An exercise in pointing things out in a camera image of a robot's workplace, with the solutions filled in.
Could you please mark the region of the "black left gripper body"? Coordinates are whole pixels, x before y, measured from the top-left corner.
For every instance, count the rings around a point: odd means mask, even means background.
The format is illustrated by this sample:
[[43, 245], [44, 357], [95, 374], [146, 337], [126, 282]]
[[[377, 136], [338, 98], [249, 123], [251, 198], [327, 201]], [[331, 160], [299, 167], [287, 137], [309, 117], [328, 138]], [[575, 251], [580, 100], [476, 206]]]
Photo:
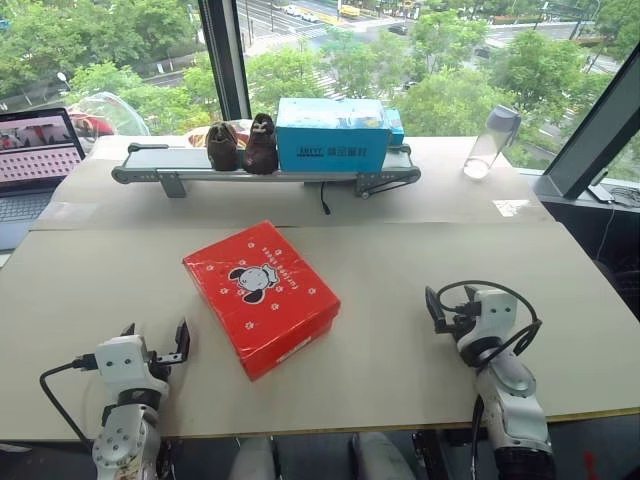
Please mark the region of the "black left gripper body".
[[173, 365], [182, 363], [182, 351], [158, 354], [147, 347], [142, 349], [142, 370], [149, 378], [167, 382]]

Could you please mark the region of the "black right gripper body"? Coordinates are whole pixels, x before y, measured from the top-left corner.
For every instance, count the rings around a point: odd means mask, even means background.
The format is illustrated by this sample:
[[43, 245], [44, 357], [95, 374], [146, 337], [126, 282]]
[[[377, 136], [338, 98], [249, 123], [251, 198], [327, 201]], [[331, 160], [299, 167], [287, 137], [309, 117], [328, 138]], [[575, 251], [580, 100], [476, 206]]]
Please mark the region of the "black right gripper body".
[[447, 307], [446, 310], [453, 314], [453, 323], [448, 326], [448, 332], [452, 335], [466, 335], [476, 326], [476, 318], [481, 314], [481, 303], [468, 301]]

